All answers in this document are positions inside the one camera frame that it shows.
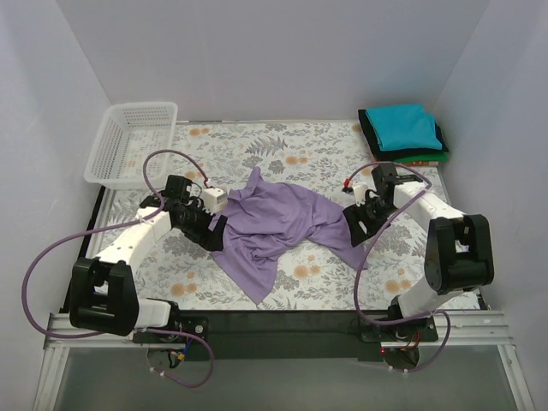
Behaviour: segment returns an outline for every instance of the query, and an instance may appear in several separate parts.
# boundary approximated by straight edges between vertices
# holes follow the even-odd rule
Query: laundry basket
[[[171,148],[177,104],[127,103],[111,106],[104,114],[84,178],[115,190],[146,188],[142,166],[146,156]],[[147,174],[155,188],[165,185],[169,154],[148,163]]]

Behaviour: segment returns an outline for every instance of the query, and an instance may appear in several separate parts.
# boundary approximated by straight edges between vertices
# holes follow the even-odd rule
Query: stack of folded clothes
[[[438,165],[449,151],[434,116],[420,104],[358,110],[361,129],[379,161]]]

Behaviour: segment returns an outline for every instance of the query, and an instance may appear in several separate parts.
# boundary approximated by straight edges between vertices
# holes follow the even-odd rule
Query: purple cloth
[[[230,191],[218,214],[229,220],[223,251],[211,253],[213,259],[255,304],[271,292],[279,257],[305,239],[328,247],[353,268],[363,257],[362,246],[350,245],[342,206],[295,184],[265,182],[259,167],[245,188]]]

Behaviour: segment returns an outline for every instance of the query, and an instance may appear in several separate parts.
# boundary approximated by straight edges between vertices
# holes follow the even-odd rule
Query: folded teal cloth
[[[420,104],[367,109],[366,114],[383,152],[406,148],[442,149],[436,138],[434,116],[426,113]]]

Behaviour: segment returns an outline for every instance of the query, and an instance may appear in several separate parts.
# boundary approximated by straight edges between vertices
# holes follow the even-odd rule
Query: floral tablecloth
[[[360,125],[332,123],[213,123],[176,128],[174,148],[196,159],[221,188],[243,188],[258,165],[268,182],[292,182],[321,193],[343,206],[353,197],[341,191],[348,175],[372,160]],[[173,156],[171,171],[198,183],[203,180],[184,158]],[[444,198],[438,170],[420,171]],[[370,170],[356,178],[370,183]],[[111,196],[108,224],[132,218],[146,191],[116,191]],[[118,235],[105,233],[98,249]],[[395,295],[422,275],[426,234],[407,215],[400,216],[381,236],[360,283],[364,309],[385,309]],[[180,232],[172,231],[148,254],[135,272],[139,296],[176,301],[182,309],[343,310],[354,307],[355,272],[328,249],[304,241],[279,260],[274,289],[257,306],[211,259],[209,253]],[[447,308],[479,308],[476,295],[466,293]]]

